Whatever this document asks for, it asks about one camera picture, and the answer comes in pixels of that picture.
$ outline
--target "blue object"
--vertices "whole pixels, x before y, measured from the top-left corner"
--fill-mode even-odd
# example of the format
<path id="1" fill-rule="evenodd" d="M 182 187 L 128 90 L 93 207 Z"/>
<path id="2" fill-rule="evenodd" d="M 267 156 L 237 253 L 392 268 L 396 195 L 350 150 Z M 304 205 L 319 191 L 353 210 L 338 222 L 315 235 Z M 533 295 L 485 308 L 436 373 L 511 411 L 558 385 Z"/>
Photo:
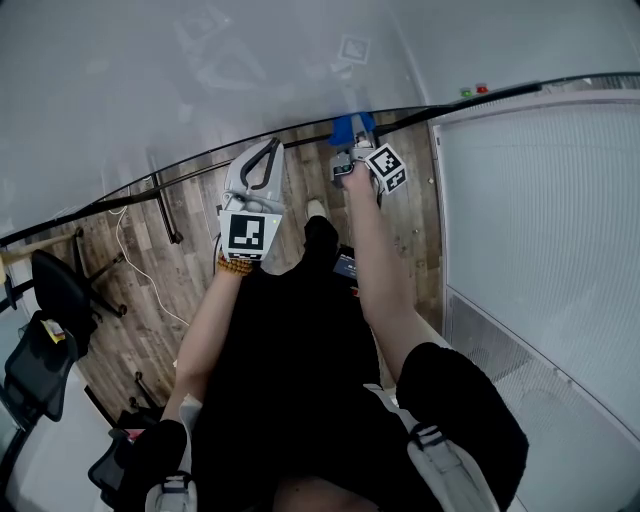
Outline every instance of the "blue object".
<path id="1" fill-rule="evenodd" d="M 376 122 L 368 112 L 360 112 L 360 119 L 365 130 L 370 132 L 376 127 Z M 353 128 L 351 127 L 351 115 L 342 116 L 333 120 L 333 135 L 329 138 L 332 146 L 342 146 L 353 142 Z"/>

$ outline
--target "beaded bracelet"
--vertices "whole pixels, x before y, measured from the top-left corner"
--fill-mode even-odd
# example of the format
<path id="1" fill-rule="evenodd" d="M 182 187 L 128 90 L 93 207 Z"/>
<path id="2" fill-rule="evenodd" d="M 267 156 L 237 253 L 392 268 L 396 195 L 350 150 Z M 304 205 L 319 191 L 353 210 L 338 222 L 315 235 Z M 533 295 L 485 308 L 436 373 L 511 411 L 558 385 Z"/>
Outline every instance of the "beaded bracelet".
<path id="1" fill-rule="evenodd" d="M 236 276 L 246 276 L 253 270 L 250 260 L 227 260 L 222 251 L 218 253 L 218 268 L 231 272 Z"/>

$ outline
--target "white sneaker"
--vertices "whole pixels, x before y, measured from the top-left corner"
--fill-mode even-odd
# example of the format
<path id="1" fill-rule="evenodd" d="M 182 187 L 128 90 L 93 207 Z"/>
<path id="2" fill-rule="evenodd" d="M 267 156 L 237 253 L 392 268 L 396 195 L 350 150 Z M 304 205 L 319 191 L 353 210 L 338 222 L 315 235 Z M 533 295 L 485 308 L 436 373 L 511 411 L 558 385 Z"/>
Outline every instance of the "white sneaker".
<path id="1" fill-rule="evenodd" d="M 322 203 L 318 199 L 311 199 L 307 203 L 307 220 L 311 217 L 319 215 L 320 217 L 327 218 L 327 211 L 322 206 Z"/>

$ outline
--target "hand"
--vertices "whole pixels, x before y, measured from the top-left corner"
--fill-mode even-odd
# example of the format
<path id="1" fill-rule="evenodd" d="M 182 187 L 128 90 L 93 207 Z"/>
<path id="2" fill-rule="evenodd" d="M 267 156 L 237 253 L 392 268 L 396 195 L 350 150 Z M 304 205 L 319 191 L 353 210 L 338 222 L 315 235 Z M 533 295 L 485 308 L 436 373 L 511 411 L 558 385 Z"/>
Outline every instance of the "hand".
<path id="1" fill-rule="evenodd" d="M 367 164 L 357 161 L 353 166 L 351 173 L 342 177 L 342 184 L 347 192 L 352 193 L 356 190 L 371 190 L 371 171 Z"/>

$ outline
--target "forearm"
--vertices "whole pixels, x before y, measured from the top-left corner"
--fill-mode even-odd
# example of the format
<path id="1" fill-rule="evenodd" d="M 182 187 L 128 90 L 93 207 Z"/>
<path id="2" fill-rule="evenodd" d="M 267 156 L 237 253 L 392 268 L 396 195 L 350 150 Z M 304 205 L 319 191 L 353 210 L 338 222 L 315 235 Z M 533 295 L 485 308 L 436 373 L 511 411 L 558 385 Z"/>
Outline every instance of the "forearm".
<path id="1" fill-rule="evenodd" d="M 392 310 L 413 309 L 408 272 L 398 256 L 373 188 L 349 192 L 349 219 L 355 245 L 362 309 L 372 321 Z"/>
<path id="2" fill-rule="evenodd" d="M 204 399 L 209 376 L 224 346 L 242 277 L 218 272 L 205 293 L 178 352 L 176 384 L 163 419 L 178 419 L 184 397 Z"/>
<path id="3" fill-rule="evenodd" d="M 227 337 L 242 277 L 218 272 L 205 293 L 178 352 L 176 379 L 208 375 Z"/>
<path id="4" fill-rule="evenodd" d="M 360 303 L 397 381 L 411 350 L 428 338 L 413 307 L 409 272 L 376 203 L 369 170 L 363 164 L 357 165 L 345 186 L 349 192 Z"/>

